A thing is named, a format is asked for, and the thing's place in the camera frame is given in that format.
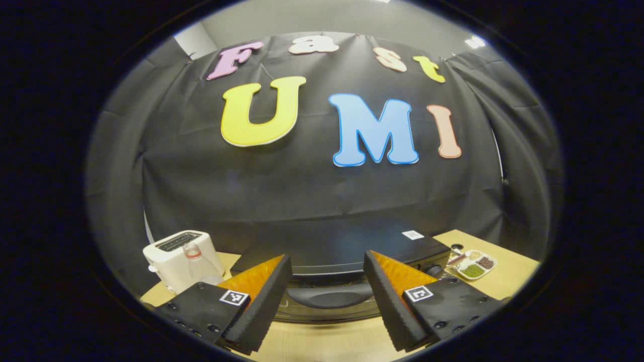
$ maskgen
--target letter m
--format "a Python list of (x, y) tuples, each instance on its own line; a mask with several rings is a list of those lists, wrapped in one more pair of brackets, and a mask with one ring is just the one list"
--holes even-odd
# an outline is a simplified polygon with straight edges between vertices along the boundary
[(355, 94), (333, 94), (328, 98), (340, 116), (340, 151), (333, 156), (339, 167), (360, 166), (366, 156), (360, 151), (361, 137), (375, 163), (380, 163), (391, 137), (392, 147), (387, 153), (393, 164), (414, 164), (418, 153), (413, 148), (409, 112), (412, 107), (401, 100), (390, 99), (384, 104), (380, 119), (376, 119), (363, 99)]

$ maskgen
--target toaster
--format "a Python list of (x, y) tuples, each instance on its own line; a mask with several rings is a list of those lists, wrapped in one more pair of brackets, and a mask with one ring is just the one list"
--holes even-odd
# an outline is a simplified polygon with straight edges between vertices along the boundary
[(202, 257), (214, 265), (219, 275), (223, 276), (225, 273), (208, 233), (184, 230), (168, 236), (143, 248), (143, 255), (150, 264), (148, 270), (155, 272), (166, 288), (175, 294), (194, 284), (188, 269), (188, 259), (184, 255), (183, 246), (187, 243), (197, 244)]

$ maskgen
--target table surface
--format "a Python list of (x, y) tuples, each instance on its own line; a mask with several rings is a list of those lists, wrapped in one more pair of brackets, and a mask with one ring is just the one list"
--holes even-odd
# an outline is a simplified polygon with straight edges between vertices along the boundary
[[(498, 300), (516, 294), (539, 266), (535, 260), (462, 231), (452, 230), (434, 236), (434, 239), (448, 247), (461, 244), (462, 251), (478, 250), (496, 259), (497, 266), (487, 275), (479, 280), (466, 280), (466, 282)], [(235, 264), (240, 255), (225, 252), (217, 252), (217, 255), (226, 268), (223, 278), (230, 278), (230, 267)], [(460, 277), (450, 267), (446, 271)], [(174, 293), (159, 282), (141, 297), (141, 301), (157, 307), (174, 296)], [(396, 352), (383, 320), (378, 316), (324, 325), (273, 321), (260, 350), (253, 352), (250, 358), (259, 362), (378, 362), (393, 361), (415, 352)]]

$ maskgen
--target qr code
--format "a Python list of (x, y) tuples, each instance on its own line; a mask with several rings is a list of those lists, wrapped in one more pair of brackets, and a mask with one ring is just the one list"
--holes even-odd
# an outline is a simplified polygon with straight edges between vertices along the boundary
[(434, 293), (430, 292), (429, 289), (427, 289), (424, 285), (421, 285), (420, 287), (408, 289), (405, 291), (405, 293), (411, 299), (412, 302), (423, 300), (425, 298), (429, 298), (430, 296), (434, 295)]
[(227, 291), (219, 300), (232, 305), (241, 305), (246, 298), (248, 298), (246, 293)]
[(405, 231), (403, 232), (403, 235), (407, 236), (409, 239), (412, 239), (412, 240), (424, 238), (422, 234), (417, 233), (414, 230)]

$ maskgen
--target plastic bottle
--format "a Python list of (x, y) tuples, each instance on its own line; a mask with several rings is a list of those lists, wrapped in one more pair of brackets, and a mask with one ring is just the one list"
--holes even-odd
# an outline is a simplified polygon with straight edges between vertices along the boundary
[(221, 273), (208, 259), (202, 256), (199, 246), (195, 243), (184, 245), (184, 254), (188, 259), (188, 271), (193, 283), (199, 281), (217, 285), (223, 281)]

